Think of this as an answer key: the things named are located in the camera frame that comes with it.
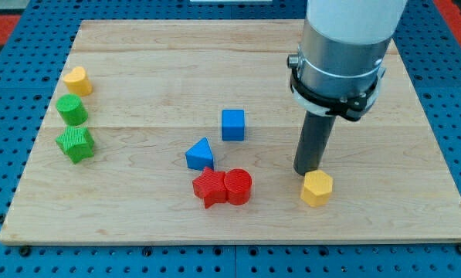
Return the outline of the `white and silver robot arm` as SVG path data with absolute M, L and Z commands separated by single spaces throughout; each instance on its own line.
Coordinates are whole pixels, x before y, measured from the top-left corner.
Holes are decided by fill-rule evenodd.
M 319 117 L 357 121 L 378 98 L 382 61 L 407 0 L 309 0 L 290 89 Z

